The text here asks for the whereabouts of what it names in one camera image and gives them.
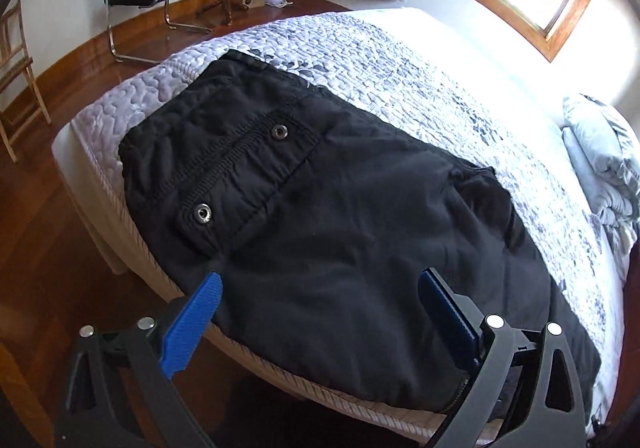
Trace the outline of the black padded pants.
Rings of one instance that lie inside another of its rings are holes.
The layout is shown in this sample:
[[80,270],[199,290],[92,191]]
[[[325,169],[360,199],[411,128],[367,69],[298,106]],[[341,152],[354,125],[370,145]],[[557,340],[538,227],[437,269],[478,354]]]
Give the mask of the black padded pants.
[[418,297],[436,269],[513,327],[601,359],[490,168],[232,50],[119,144],[129,214],[184,292],[216,272],[225,336],[367,402],[446,412],[466,376]]

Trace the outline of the folded grey duvet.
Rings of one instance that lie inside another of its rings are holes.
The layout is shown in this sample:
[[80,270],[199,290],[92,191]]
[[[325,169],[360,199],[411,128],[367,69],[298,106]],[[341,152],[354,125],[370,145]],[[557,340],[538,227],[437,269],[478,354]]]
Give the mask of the folded grey duvet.
[[610,104],[585,95],[563,101],[562,139],[620,278],[639,238],[639,141]]

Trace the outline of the light wooden chair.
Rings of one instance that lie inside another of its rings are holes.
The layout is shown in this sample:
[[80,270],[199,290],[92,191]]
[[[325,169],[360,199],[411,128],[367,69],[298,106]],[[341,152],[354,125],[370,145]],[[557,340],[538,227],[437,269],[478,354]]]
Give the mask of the light wooden chair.
[[25,130],[39,118],[44,119],[48,125],[52,124],[49,109],[36,80],[34,58],[28,50],[21,0],[17,0],[1,16],[1,95],[18,80],[23,80],[26,84],[26,90],[32,95],[32,102],[14,116],[6,112],[11,110],[10,104],[1,109],[1,142],[13,164],[18,162],[14,144]]

